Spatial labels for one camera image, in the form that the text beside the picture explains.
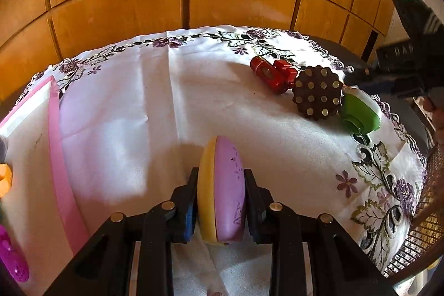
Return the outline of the person right hand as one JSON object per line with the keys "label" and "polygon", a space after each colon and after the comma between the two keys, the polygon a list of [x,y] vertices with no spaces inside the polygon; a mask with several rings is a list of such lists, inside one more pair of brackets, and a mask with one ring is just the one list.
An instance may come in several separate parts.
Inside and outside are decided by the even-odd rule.
{"label": "person right hand", "polygon": [[432,114],[432,123],[435,127],[435,138],[438,144],[444,144],[444,111],[442,107],[437,107],[429,97],[425,97],[423,108]]}

